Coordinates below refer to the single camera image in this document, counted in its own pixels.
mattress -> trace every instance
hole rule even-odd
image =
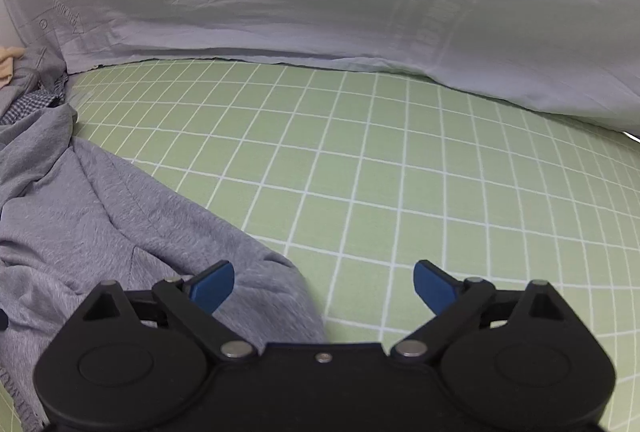
[[[550,280],[616,365],[603,425],[640,430],[631,139],[427,79],[219,60],[92,70],[73,101],[76,135],[291,259],[333,341],[388,348],[431,318],[423,258],[498,288]]]

beige cloth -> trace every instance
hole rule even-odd
[[[0,88],[14,77],[14,58],[24,54],[21,47],[0,47]]]

metal screw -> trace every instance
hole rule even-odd
[[[223,344],[220,351],[228,358],[244,358],[254,352],[254,346],[244,340],[233,340]]]
[[[396,352],[405,358],[422,356],[429,348],[418,340],[403,340],[396,345]]]
[[[328,352],[318,352],[316,354],[316,362],[319,364],[328,364],[334,357]]]

bed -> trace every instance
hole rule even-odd
[[[550,280],[616,365],[603,425],[640,428],[631,139],[427,79],[223,60],[99,68],[72,98],[78,137],[291,259],[333,341],[388,348],[432,317],[421,258],[499,288]]]

gray towel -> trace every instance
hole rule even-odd
[[[0,128],[0,372],[25,432],[44,411],[31,381],[44,348],[101,280],[126,290],[220,259],[236,286],[214,316],[259,348],[322,342],[322,322],[282,255],[126,161],[72,138],[68,105]]]

